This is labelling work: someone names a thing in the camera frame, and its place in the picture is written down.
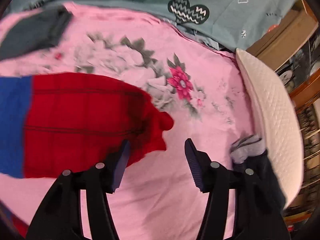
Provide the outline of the dark grey folded garment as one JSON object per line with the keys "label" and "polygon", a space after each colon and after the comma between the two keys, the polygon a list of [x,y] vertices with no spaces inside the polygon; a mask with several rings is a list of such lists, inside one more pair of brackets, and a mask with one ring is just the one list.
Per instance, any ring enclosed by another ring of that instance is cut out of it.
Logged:
{"label": "dark grey folded garment", "polygon": [[1,42],[1,60],[57,46],[72,18],[71,12],[59,6],[18,21]]}

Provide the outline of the teal heart print blanket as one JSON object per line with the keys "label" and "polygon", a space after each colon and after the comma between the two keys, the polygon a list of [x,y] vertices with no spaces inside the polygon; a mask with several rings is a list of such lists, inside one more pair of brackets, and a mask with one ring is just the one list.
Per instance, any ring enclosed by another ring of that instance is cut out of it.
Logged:
{"label": "teal heart print blanket", "polygon": [[228,50],[247,49],[281,22],[298,0],[12,0],[8,12],[58,3],[126,8],[169,20]]}

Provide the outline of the pink floral bed sheet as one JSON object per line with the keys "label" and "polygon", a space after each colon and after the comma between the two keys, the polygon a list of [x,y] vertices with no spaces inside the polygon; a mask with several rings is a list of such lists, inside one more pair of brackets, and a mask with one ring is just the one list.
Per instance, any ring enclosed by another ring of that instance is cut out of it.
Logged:
{"label": "pink floral bed sheet", "polygon": [[183,152],[197,148],[231,168],[233,142],[253,133],[252,110],[235,56],[183,37],[144,12],[66,4],[73,19],[55,48],[1,62],[1,74],[90,72],[141,88],[174,119],[166,151],[147,154],[110,197],[121,239],[194,239],[207,196]]}

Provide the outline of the wooden cabinet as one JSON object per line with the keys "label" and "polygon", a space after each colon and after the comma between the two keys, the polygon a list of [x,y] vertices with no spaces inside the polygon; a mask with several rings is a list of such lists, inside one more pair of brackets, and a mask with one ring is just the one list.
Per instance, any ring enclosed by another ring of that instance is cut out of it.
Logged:
{"label": "wooden cabinet", "polygon": [[303,137],[302,188],[285,211],[292,231],[319,206],[319,21],[306,0],[298,0],[279,25],[247,50],[282,80],[293,102]]}

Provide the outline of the blue and red pants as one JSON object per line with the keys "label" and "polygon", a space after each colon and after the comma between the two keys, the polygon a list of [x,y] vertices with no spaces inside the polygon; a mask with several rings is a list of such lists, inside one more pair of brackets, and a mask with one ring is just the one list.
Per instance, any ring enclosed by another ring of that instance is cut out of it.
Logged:
{"label": "blue and red pants", "polygon": [[149,94],[106,76],[61,73],[1,78],[1,173],[52,178],[29,225],[1,205],[1,239],[118,239],[107,195],[125,169],[167,146],[172,117]]}

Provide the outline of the dark navy garment pile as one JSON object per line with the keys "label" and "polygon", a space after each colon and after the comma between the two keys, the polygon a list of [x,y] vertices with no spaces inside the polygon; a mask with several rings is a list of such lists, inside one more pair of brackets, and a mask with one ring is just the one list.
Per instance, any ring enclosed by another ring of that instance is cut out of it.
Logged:
{"label": "dark navy garment pile", "polygon": [[265,184],[266,190],[276,203],[278,210],[283,212],[286,197],[268,158],[265,140],[257,134],[238,139],[231,145],[230,156],[233,170],[244,173],[247,169],[252,169]]}

